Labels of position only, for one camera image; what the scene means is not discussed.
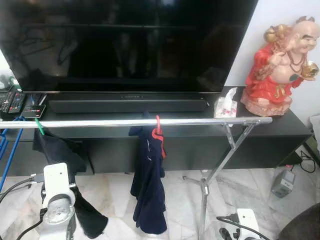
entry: statue figurine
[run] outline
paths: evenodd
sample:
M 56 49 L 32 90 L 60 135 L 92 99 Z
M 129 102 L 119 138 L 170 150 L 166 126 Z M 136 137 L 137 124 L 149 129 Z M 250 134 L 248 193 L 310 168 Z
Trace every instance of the statue figurine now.
M 320 27 L 313 17 L 300 17 L 294 26 L 271 26 L 264 34 L 267 45 L 254 56 L 254 65 L 245 83 L 241 102 L 253 114 L 283 115 L 289 109 L 291 87 L 314 80 L 318 66 L 307 60 L 314 49 Z

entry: white wall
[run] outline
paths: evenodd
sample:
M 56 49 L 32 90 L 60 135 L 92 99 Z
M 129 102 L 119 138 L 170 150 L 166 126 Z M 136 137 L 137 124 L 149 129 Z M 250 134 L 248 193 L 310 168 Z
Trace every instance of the white wall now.
M 9 65 L 1 51 L 0 51 L 0 75 L 6 75 L 6 76 L 12 75 Z
M 320 0 L 259 0 L 225 85 L 244 86 L 254 54 L 265 43 L 264 32 L 271 25 L 291 25 L 301 16 L 312 16 L 320 24 Z M 320 66 L 320 39 L 308 59 Z M 320 114 L 320 75 L 293 89 L 292 99 L 291 110 L 310 126 L 309 117 Z

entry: gold ingot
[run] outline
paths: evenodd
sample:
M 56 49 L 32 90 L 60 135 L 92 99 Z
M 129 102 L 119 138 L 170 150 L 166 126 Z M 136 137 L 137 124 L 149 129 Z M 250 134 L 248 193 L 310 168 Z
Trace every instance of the gold ingot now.
M 315 76 L 319 72 L 319 67 L 313 61 L 308 61 L 306 64 L 302 65 L 301 76 L 305 80 L 315 80 Z
M 263 37 L 267 43 L 275 42 L 277 40 L 275 28 L 271 26 L 267 31 L 265 31 Z

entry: tissue box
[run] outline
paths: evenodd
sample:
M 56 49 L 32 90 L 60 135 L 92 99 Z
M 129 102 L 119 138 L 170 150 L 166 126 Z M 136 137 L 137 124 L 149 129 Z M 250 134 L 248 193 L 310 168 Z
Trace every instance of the tissue box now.
M 232 101 L 231 110 L 224 108 L 224 97 L 219 97 L 219 99 L 214 104 L 214 118 L 235 118 L 237 116 L 237 106 L 236 101 Z

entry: tissue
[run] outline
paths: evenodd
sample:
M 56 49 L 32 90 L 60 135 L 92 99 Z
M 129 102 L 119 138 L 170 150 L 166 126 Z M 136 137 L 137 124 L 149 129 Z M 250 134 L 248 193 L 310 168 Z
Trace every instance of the tissue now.
M 235 118 L 238 103 L 233 101 L 237 87 L 231 88 L 225 97 L 219 97 L 214 104 L 214 118 Z

